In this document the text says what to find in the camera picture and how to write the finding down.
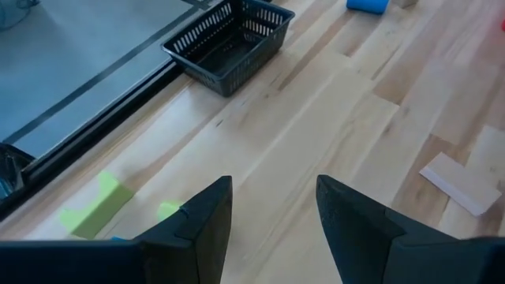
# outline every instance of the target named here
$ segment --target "blue object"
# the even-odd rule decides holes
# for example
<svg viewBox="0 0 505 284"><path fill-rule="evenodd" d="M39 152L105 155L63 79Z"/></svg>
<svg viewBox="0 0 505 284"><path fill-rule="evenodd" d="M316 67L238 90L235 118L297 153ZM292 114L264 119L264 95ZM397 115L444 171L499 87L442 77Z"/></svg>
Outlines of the blue object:
<svg viewBox="0 0 505 284"><path fill-rule="evenodd" d="M389 0L347 0L347 8L383 14L386 11L388 2Z"/></svg>

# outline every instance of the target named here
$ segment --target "wooden floor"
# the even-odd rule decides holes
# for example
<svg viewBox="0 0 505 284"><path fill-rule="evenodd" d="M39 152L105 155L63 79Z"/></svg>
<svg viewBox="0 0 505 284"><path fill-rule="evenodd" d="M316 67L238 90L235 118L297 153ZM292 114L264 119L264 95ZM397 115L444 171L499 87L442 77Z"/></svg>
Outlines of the wooden floor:
<svg viewBox="0 0 505 284"><path fill-rule="evenodd" d="M60 210L108 170L137 194L99 238L156 224L223 174L234 214L223 283L334 283L317 174L455 237L505 235L505 197L473 217L418 171L439 152L505 189L503 0L420 0L382 17L343 0L284 0L282 51L232 99L182 76L0 225L66 238Z"/></svg>

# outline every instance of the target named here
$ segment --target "blue cylinder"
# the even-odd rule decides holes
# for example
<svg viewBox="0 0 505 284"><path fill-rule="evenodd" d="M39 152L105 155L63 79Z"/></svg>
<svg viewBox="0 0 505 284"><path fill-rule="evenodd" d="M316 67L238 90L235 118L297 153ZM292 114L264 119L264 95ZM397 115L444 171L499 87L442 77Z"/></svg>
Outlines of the blue cylinder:
<svg viewBox="0 0 505 284"><path fill-rule="evenodd" d="M382 14L386 11L389 0L347 0L347 9Z"/></svg>

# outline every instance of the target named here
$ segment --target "black plastic basket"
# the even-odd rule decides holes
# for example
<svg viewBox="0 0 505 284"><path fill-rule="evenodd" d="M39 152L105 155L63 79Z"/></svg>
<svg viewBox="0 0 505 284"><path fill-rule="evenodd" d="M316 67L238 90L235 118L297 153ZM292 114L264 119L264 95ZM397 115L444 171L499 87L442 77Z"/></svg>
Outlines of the black plastic basket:
<svg viewBox="0 0 505 284"><path fill-rule="evenodd" d="M282 46L294 13L257 0L225 0L163 44L185 73L228 97Z"/></svg>

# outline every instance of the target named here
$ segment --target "basket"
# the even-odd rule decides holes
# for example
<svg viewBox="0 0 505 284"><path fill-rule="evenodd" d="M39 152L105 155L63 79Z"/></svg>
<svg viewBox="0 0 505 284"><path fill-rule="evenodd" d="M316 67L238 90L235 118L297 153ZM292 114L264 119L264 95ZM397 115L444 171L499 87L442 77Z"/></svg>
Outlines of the basket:
<svg viewBox="0 0 505 284"><path fill-rule="evenodd" d="M224 0L163 44L185 73L231 96L284 42L294 13L257 0Z"/></svg>

